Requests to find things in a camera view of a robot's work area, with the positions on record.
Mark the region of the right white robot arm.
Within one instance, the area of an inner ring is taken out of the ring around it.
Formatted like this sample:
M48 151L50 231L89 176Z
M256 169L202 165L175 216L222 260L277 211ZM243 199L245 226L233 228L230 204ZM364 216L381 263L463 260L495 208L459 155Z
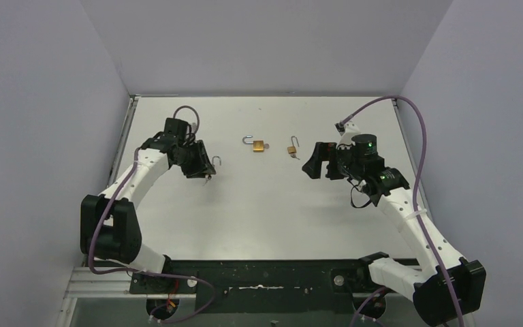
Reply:
M359 191L396 228L419 264L410 268L378 252L362 258L355 280L366 291L386 287L410 300L429 326L464 320L481 305L486 270L467 260L416 206L415 192L402 173L385 164L372 134L349 134L339 143L317 142L302 170L311 179L354 181Z

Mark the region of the brass padlock shackle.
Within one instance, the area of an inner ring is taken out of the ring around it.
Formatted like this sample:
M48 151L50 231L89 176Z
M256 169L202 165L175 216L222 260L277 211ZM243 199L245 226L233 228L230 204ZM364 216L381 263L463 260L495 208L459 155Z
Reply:
M263 153L270 147L268 143L265 143L263 140L255 140L251 135L244 136L242 138L242 143L245 145L251 145L254 153Z

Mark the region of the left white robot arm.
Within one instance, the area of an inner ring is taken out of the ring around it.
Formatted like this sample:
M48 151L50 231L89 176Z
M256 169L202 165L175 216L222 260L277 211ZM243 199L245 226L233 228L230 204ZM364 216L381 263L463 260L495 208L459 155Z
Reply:
M96 258L122 264L123 270L148 273L147 281L164 291L174 282L168 257L145 245L137 208L155 182L178 166L189 179L211 179L217 171L192 124L168 118L162 131L133 152L133 162L107 189L87 195L80 205L80 249L92 272Z

